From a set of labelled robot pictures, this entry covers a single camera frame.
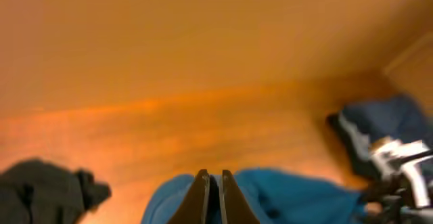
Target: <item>wooden floor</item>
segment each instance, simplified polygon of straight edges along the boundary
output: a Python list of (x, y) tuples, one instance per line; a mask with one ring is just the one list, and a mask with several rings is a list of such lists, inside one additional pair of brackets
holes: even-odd
[(4, 118), (0, 170), (32, 157), (92, 170), (113, 196), (82, 223), (101, 224), (138, 223), (161, 183), (199, 169), (274, 167), (356, 188), (365, 182), (351, 175), (325, 117), (393, 93), (366, 73)]

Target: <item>wooden surface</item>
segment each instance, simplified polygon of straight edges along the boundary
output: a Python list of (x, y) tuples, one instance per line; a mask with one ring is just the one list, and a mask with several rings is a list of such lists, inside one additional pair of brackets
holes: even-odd
[(93, 171), (113, 196), (85, 224), (138, 223), (161, 183), (199, 169), (274, 167), (356, 188), (365, 182), (350, 174), (325, 117), (393, 93), (378, 75), (359, 74), (3, 118), (0, 169), (41, 157)]

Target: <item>navy blue fabric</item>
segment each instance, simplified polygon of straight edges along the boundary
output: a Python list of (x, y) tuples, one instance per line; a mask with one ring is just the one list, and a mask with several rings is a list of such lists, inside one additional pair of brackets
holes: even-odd
[[(262, 224), (359, 224), (355, 217), (363, 214), (358, 192), (327, 181), (271, 169), (241, 171), (235, 180)], [(152, 196), (141, 224), (165, 224), (192, 181), (193, 176), (181, 175), (162, 185)]]
[(433, 148), (433, 133), (428, 119), (408, 95), (350, 104), (343, 108), (342, 113), (358, 126), (360, 132), (368, 134), (371, 142), (386, 136), (404, 143), (423, 139)]

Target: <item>blue fabric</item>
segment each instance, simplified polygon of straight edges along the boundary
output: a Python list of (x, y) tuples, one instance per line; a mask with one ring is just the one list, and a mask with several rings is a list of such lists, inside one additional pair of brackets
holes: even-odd
[[(363, 214), (358, 192), (330, 182), (289, 175), (271, 169), (235, 174), (235, 180), (262, 224), (359, 224)], [(193, 181), (181, 175), (162, 185), (152, 196), (141, 224), (165, 224), (176, 212)]]
[(375, 142), (386, 136), (411, 143), (423, 139), (433, 148), (433, 133), (428, 118), (407, 95), (398, 95), (384, 101), (368, 101), (347, 105), (344, 117), (356, 124), (360, 132)]

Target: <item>dark blue garment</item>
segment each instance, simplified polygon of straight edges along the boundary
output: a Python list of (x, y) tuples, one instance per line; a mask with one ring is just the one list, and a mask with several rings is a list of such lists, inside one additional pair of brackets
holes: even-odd
[[(235, 174), (235, 180), (262, 224), (359, 224), (359, 193), (330, 182), (288, 175), (271, 169)], [(165, 224), (180, 206), (192, 175), (166, 182), (150, 200), (141, 224)], [(217, 218), (214, 223), (221, 223)]]
[(408, 95), (398, 95), (384, 101), (368, 101), (347, 105), (344, 117), (355, 123), (358, 130), (375, 142), (391, 136), (403, 143), (424, 140), (433, 149), (433, 133), (428, 119)]

